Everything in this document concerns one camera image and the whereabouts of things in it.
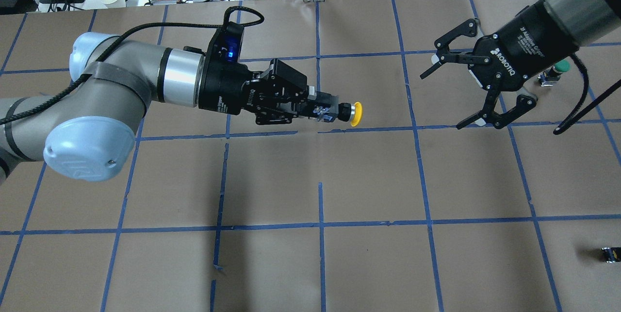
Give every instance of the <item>robotic arm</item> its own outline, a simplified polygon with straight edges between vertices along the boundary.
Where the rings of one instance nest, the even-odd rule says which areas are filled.
[[[567,56],[575,58],[573,53],[579,47],[591,44],[619,25],[621,0],[539,0],[492,35],[479,38],[473,51],[451,51],[449,45],[458,36],[477,36],[479,20],[471,18],[436,40],[433,66],[421,74],[421,79],[443,64],[468,65],[468,71],[488,94],[481,111],[462,120],[457,129],[472,123],[480,126],[488,123],[501,129],[535,108],[537,96],[523,87],[529,78],[546,69],[541,75],[542,81],[559,75],[562,70],[550,67]],[[502,91],[517,91],[518,96],[514,108],[499,114],[494,108]],[[559,126],[556,134],[571,126],[566,122],[575,121],[586,113],[576,115],[579,106],[563,122],[563,127]]]
[[[229,22],[231,12],[260,17]],[[138,125],[152,100],[239,115],[254,113],[257,124],[290,124],[306,117],[357,125],[362,106],[339,103],[307,78],[273,59],[265,71],[238,62],[244,27],[262,22],[258,12],[231,7],[206,51],[160,47],[122,36],[82,34],[69,60],[72,86],[55,97],[0,99],[0,184],[19,162],[45,160],[72,179],[103,181],[118,174],[131,153]],[[148,27],[188,24],[151,24]]]

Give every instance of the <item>yellow ring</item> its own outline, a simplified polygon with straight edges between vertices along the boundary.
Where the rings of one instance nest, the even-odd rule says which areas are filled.
[[[356,111],[353,115],[353,119],[351,120],[351,126],[354,127],[360,124],[360,120],[362,120],[362,104],[360,102],[356,102],[353,106],[356,108]]]

